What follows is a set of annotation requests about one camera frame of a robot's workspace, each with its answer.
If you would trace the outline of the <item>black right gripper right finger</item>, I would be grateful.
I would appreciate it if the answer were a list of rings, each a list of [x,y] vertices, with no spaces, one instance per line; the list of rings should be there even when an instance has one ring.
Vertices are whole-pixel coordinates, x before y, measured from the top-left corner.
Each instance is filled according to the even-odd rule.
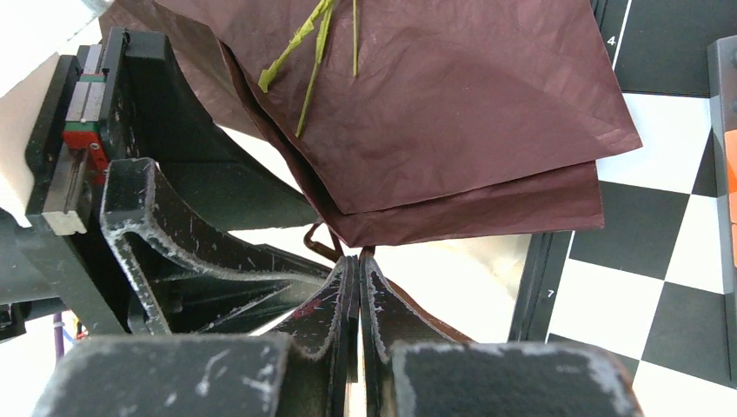
[[[569,342],[478,343],[359,264],[370,416],[639,416],[627,370]]]

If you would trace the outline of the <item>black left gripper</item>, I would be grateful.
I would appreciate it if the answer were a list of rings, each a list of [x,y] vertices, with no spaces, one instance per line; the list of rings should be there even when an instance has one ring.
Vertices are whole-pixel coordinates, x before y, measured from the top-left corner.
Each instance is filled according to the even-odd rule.
[[[129,36],[134,137],[160,169],[150,158],[111,163],[107,242],[97,219],[109,164],[96,132],[103,46],[50,56],[1,99],[5,340],[64,309],[91,334],[125,333],[127,282],[114,256],[151,334],[250,333],[328,278],[324,265],[221,232],[301,227],[318,215],[215,124],[163,33]]]

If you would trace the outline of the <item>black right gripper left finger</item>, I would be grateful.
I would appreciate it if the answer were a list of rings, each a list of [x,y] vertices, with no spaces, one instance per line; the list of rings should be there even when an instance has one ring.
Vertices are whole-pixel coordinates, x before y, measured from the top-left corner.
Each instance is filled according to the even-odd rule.
[[[265,334],[96,336],[56,366],[36,416],[342,416],[358,260]]]

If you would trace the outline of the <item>maroon wrapping paper sheet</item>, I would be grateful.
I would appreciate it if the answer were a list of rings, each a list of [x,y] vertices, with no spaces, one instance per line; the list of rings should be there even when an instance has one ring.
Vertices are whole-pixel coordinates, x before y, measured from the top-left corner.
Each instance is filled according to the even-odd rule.
[[[641,146],[586,1],[366,1],[354,137],[301,145],[259,89],[258,1],[156,1],[242,71],[245,129],[351,247],[600,228],[595,163]]]

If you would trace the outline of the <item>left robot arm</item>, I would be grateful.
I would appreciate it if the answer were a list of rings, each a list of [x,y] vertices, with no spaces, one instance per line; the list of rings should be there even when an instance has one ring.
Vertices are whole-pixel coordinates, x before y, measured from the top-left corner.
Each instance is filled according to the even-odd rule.
[[[314,225],[221,122],[242,71],[156,1],[1,4],[1,336],[67,308],[90,334],[245,333],[329,269],[237,230]]]

